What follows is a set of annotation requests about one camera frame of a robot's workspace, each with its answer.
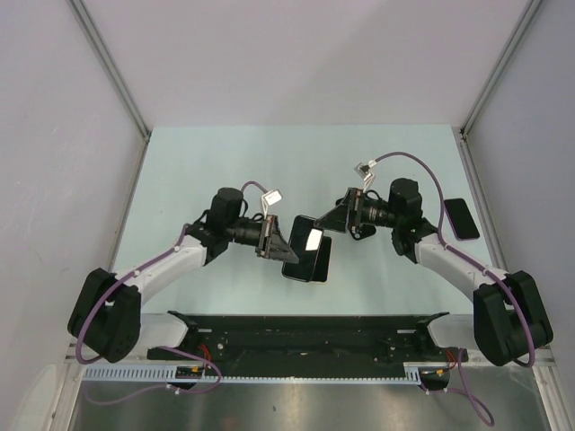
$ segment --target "light blue table surface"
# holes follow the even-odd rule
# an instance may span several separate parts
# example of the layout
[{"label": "light blue table surface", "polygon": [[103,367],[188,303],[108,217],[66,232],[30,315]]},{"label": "light blue table surface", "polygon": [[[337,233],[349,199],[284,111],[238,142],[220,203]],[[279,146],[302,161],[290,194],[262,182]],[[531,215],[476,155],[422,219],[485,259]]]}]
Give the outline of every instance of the light blue table surface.
[{"label": "light blue table surface", "polygon": [[[289,238],[294,217],[330,210],[348,187],[361,187],[353,168],[380,154],[405,151],[437,174],[446,198],[464,198],[479,226],[469,185],[450,126],[320,126],[156,128],[147,150],[115,268],[154,257],[170,247],[181,226],[209,208],[221,187],[257,180],[280,189],[270,210]],[[377,165],[373,189],[387,199],[396,178],[420,184],[425,216],[438,221],[438,193],[415,162],[394,157]],[[249,215],[260,192],[246,190]],[[448,221],[444,232],[454,236]],[[155,296],[145,312],[201,314],[370,315],[471,312],[458,290],[429,270],[395,254],[391,231],[379,228],[363,242],[333,238],[328,282],[305,284],[281,275],[281,263],[256,258],[254,249],[230,244],[226,253]],[[490,262],[483,238],[462,249]]]}]

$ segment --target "metal floor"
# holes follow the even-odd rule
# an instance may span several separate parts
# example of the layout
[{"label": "metal floor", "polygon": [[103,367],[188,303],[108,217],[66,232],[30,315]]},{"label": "metal floor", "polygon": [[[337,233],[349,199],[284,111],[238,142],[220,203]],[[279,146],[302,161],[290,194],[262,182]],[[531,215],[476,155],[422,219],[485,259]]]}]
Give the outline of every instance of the metal floor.
[{"label": "metal floor", "polygon": [[[517,366],[466,367],[474,394],[506,431],[550,430],[533,373]],[[71,431],[318,431],[485,430],[469,401],[426,396],[417,386],[373,384],[228,383],[203,395],[151,391],[116,406],[111,400],[150,383],[84,382]],[[452,376],[453,387],[461,387]]]}]

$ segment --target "phone screen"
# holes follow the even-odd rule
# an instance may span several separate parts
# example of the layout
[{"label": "phone screen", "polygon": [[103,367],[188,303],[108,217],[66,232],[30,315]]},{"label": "phone screen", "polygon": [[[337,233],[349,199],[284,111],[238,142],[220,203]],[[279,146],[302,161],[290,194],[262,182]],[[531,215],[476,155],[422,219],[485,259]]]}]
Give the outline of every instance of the phone screen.
[{"label": "phone screen", "polygon": [[323,238],[323,230],[315,228],[314,222],[314,218],[304,215],[295,218],[289,236],[289,247],[298,256],[299,263],[284,263],[281,270],[284,277],[298,281],[312,281]]},{"label": "phone screen", "polygon": [[315,260],[314,275],[312,283],[325,283],[330,269],[330,257],[332,255],[332,238],[324,236],[320,244],[320,252]]},{"label": "phone screen", "polygon": [[458,240],[476,240],[479,238],[479,230],[464,199],[446,199],[444,204],[447,217]]}]

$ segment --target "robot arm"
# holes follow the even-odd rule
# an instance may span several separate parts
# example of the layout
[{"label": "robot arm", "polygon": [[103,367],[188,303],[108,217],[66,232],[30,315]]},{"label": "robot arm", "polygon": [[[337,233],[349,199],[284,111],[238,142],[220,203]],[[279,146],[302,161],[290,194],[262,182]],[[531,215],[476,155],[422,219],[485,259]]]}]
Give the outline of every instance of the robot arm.
[{"label": "robot arm", "polygon": [[117,274],[101,268],[90,273],[68,332],[78,338],[79,345],[85,343],[112,363],[136,346],[177,347],[188,331],[185,322],[175,314],[141,315],[144,303],[174,280],[207,265],[227,250],[229,242],[253,246],[256,255],[264,259],[297,263],[297,255],[279,231],[278,218],[269,214],[240,216],[242,203],[240,190],[220,189],[211,208],[194,224],[184,225],[168,251]]},{"label": "robot arm", "polygon": [[[366,178],[372,180],[366,167]],[[391,228],[397,254],[438,273],[472,301],[473,316],[444,314],[429,323],[429,335],[438,347],[479,348],[495,365],[505,365],[529,351],[526,331],[516,310],[509,309],[500,284],[517,301],[534,347],[550,343],[553,331],[534,279],[523,271],[509,274],[483,265],[442,242],[437,227],[423,217],[421,202],[417,182],[408,179],[392,183],[387,201],[374,191],[350,188],[316,225],[342,233],[347,229],[357,241],[374,235],[377,226]]]}]

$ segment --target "cable clip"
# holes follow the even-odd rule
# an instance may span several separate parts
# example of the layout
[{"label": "cable clip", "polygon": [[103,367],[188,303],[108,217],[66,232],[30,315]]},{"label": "cable clip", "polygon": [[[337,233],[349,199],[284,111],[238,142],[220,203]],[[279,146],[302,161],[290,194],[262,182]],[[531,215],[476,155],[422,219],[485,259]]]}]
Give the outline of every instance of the cable clip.
[{"label": "cable clip", "polygon": [[355,172],[357,172],[358,175],[363,180],[363,191],[364,192],[368,191],[371,188],[371,185],[373,184],[374,180],[376,179],[376,175],[371,170],[371,168],[376,166],[376,164],[377,164],[377,162],[375,160],[370,160],[369,162],[367,162],[367,164],[360,163],[355,167]]},{"label": "cable clip", "polygon": [[283,197],[279,190],[270,190],[263,195],[261,195],[261,212],[263,213],[263,218],[268,216],[268,209],[273,205],[277,204]]}]

